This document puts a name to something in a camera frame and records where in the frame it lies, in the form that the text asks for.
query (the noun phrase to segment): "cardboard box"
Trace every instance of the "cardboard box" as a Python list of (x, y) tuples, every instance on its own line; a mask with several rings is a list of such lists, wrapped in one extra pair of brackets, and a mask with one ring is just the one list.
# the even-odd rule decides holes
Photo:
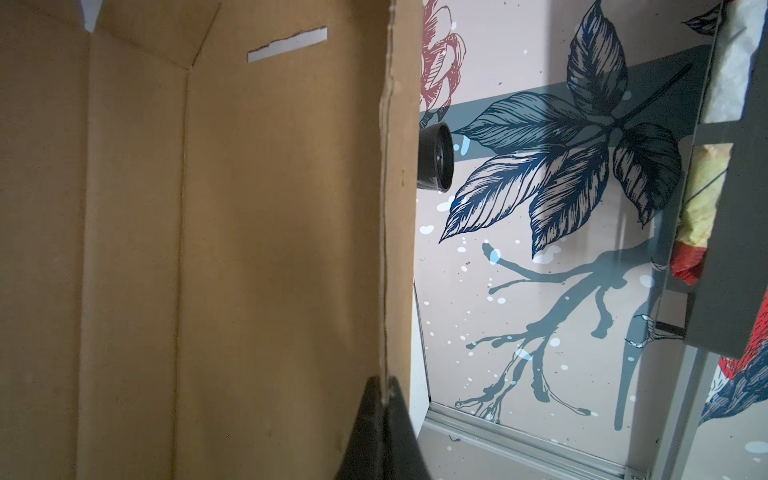
[(407, 398), (421, 3), (0, 22), (0, 477), (331, 478)]

